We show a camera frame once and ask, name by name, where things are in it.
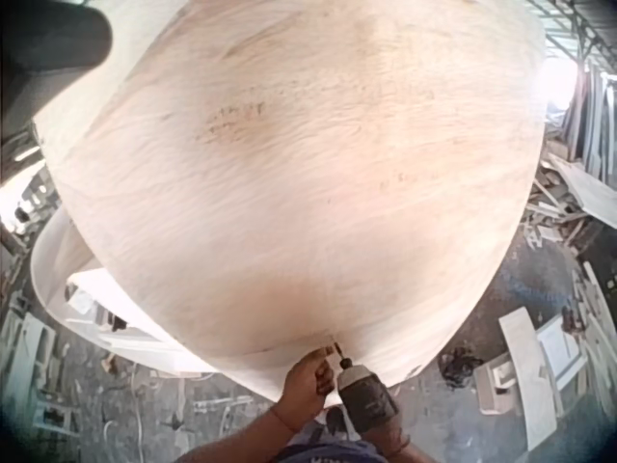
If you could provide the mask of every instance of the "workshop floor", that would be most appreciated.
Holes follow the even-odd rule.
[[[517,233],[491,285],[443,352],[464,346],[483,361],[505,352],[498,318],[526,306],[539,327],[560,313],[572,298],[573,265],[562,247],[545,242],[532,251]],[[58,447],[59,461],[135,462],[141,447],[145,462],[170,462],[244,426],[269,406],[221,374],[161,379],[124,359],[116,359],[116,374],[108,373],[101,365],[105,350],[59,326],[41,307],[35,312],[58,333],[61,390],[81,409],[81,436]],[[570,404],[557,432],[527,454],[522,413],[481,415],[472,381],[450,390],[437,359],[392,392],[414,442],[442,462],[586,461],[607,435],[604,415],[587,394]]]

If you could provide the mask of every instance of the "drill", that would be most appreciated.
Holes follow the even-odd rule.
[[[349,419],[360,434],[384,424],[398,414],[398,406],[375,373],[364,365],[353,365],[335,342],[342,373],[336,379],[338,394]]]

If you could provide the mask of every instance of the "hand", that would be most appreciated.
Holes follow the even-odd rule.
[[[362,434],[362,439],[375,446],[382,455],[392,455],[409,442],[409,437],[403,434],[400,412],[384,424],[373,427]]]
[[[335,389],[335,373],[326,357],[331,346],[313,350],[287,373],[282,397],[274,407],[275,415],[292,431],[299,432],[324,408],[326,395]]]

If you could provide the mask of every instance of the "dark object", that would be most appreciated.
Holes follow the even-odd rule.
[[[337,343],[335,348],[343,368],[336,380],[338,395],[356,431],[366,432],[396,416],[398,406],[377,375],[364,365],[353,365],[351,359],[343,356]]]
[[[326,428],[331,436],[342,433],[346,434],[349,438],[347,423],[345,422],[345,415],[343,414],[342,408],[335,406],[328,410],[326,413]]]
[[[111,27],[97,10],[45,0],[3,2],[2,140],[100,65],[111,44]]]
[[[28,222],[30,222],[30,215],[21,207],[18,207],[15,210],[15,218],[22,224],[27,224]]]
[[[471,355],[467,347],[455,347],[451,353],[440,355],[438,360],[443,380],[450,389],[463,389],[468,386],[473,371],[483,363]]]
[[[112,325],[112,333],[116,333],[119,330],[126,329],[126,321],[122,320],[119,316],[114,315],[111,312],[107,313],[107,323]]]

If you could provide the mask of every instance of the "bent plywood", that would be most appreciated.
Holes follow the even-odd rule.
[[[505,254],[542,59],[517,0],[193,1],[49,165],[115,280],[218,370],[277,398],[335,339],[392,385]]]

